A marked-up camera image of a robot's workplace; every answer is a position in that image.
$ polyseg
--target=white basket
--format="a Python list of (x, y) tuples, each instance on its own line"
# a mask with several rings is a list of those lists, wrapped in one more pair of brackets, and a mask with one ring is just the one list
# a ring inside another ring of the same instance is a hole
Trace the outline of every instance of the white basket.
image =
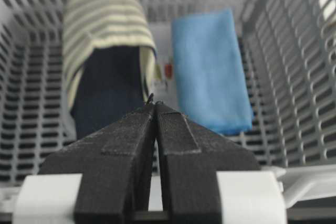
[[(0, 182), (75, 139), (61, 106), (66, 0), (0, 0)], [(231, 139), (263, 165), (336, 161), (335, 0), (141, 0), (151, 23), (231, 7), (255, 119)], [(327, 15), (324, 11), (332, 9)]]

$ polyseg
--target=folded cloth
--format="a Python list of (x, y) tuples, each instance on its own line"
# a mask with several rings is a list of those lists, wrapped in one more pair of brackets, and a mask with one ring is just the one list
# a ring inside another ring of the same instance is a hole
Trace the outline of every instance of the folded cloth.
[(72, 108), (84, 65), (94, 49), (140, 46), (143, 99), (155, 77), (155, 44), (139, 0), (69, 0), (65, 8), (63, 74)]
[(192, 15), (172, 24), (178, 102), (193, 121), (217, 133), (252, 127), (232, 11)]
[(93, 51), (86, 61), (71, 110), (77, 139), (143, 106), (139, 76), (139, 47), (115, 46)]

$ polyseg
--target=folded blue towel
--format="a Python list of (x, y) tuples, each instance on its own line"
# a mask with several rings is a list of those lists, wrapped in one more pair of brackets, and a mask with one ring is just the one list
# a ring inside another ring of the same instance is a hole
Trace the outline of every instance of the folded blue towel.
[(251, 129), (253, 111), (232, 11), (179, 18), (172, 39), (182, 112), (217, 133)]

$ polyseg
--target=striped cloth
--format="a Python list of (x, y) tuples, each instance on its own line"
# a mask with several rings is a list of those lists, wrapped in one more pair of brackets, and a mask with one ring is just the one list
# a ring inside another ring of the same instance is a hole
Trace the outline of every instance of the striped cloth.
[(140, 46), (141, 83), (143, 98), (147, 99), (158, 68), (155, 44), (139, 0), (69, 0), (62, 40), (69, 109), (74, 104), (85, 62), (95, 48)]

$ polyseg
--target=dark blue cloth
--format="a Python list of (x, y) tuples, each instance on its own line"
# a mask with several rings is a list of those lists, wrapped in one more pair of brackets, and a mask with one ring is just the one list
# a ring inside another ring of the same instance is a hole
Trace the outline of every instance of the dark blue cloth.
[(139, 47), (95, 49), (71, 110), (81, 139), (143, 106)]

